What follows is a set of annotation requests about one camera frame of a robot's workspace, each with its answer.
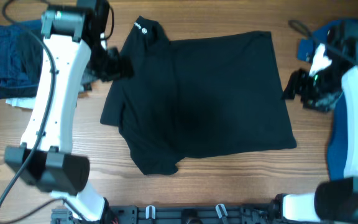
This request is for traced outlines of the black polo shirt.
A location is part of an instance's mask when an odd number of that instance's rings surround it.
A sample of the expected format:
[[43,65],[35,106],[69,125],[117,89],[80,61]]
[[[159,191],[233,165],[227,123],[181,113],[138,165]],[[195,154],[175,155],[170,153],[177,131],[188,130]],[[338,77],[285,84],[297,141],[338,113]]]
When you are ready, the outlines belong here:
[[132,76],[112,83],[100,122],[115,126],[145,175],[182,159],[296,148],[269,31],[170,40],[138,17],[120,55]]

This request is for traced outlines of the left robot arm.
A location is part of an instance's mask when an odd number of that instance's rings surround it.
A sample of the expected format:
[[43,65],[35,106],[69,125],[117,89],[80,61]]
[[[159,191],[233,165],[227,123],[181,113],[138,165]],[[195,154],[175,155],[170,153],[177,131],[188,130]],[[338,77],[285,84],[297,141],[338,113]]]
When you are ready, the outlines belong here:
[[106,26],[114,24],[107,1],[51,4],[42,15],[42,69],[30,121],[17,147],[8,146],[5,163],[15,180],[61,201],[75,223],[116,223],[108,201],[90,184],[90,161],[72,154],[73,118],[87,67],[100,79],[129,78],[130,62],[117,49],[106,50]]

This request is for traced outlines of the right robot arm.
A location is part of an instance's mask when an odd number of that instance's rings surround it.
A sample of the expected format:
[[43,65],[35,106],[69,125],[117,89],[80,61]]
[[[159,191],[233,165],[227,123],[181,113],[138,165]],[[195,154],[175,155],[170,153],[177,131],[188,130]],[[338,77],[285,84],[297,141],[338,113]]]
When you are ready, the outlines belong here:
[[313,42],[311,68],[294,71],[283,99],[299,96],[304,108],[334,111],[327,151],[329,180],[307,194],[279,194],[271,220],[285,223],[358,223],[358,20],[344,19],[312,32],[289,26]]

